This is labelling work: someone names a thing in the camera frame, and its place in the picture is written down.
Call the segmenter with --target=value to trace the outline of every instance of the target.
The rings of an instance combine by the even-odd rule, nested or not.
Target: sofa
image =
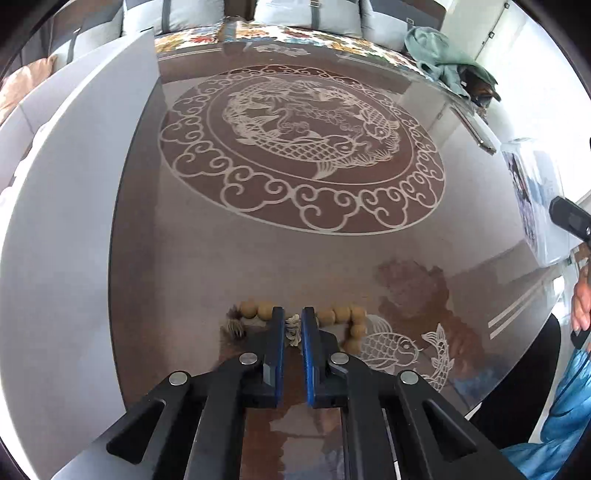
[[[239,17],[364,38],[401,51],[412,27],[439,29],[446,10],[435,0],[70,0],[29,40],[8,73],[54,55],[59,70],[121,35],[156,36]]]

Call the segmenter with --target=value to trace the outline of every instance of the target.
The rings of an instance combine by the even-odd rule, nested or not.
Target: gray pillow
[[[125,0],[124,7],[124,35],[149,28],[161,35],[223,19],[223,0]]]
[[[103,10],[88,15],[82,26],[66,32],[51,42],[50,54],[56,56],[54,71],[78,59],[105,43],[121,36],[123,6],[112,3]]]
[[[258,0],[255,21],[361,38],[359,0]]]
[[[361,0],[363,37],[377,45],[401,51],[412,27],[439,30],[445,8],[434,0]]]

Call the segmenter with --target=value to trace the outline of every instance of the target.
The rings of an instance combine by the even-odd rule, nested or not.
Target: green cloth
[[[464,90],[460,75],[470,70],[478,78],[495,89],[497,81],[482,66],[466,53],[456,48],[441,32],[429,27],[415,27],[410,30],[404,44],[417,67],[434,80],[441,80],[453,93],[470,99]]]

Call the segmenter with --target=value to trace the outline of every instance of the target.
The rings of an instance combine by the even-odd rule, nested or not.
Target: metal screw
[[[240,356],[239,360],[242,365],[252,365],[252,364],[256,363],[256,361],[258,360],[258,357],[256,356],[255,353],[248,352],[248,353],[243,353]]]
[[[185,372],[175,372],[168,378],[171,385],[183,385],[187,380],[188,377]]]
[[[349,361],[349,355],[343,352],[336,352],[330,356],[330,361],[335,365],[344,365]]]
[[[418,382],[418,375],[415,372],[406,370],[400,374],[400,380],[402,380],[402,383],[406,383],[407,385],[414,385]]]

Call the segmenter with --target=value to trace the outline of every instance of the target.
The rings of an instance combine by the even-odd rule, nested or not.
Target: cushion
[[[88,14],[82,26],[63,33],[51,42],[50,52],[57,57],[59,70],[73,60],[121,36],[123,6],[113,2],[101,10]]]
[[[434,0],[361,0],[363,37],[401,51],[412,27],[439,30],[445,13],[445,8]]]
[[[43,80],[49,78],[55,60],[55,57],[36,60],[3,80],[2,89],[0,89],[0,125],[16,108],[18,102]]]
[[[124,7],[124,34],[153,28],[161,35],[223,19],[223,0],[125,0]]]
[[[361,38],[359,0],[258,0],[255,21]]]
[[[4,75],[8,76],[25,65],[46,58],[49,52],[50,39],[51,21],[47,21],[29,38]]]

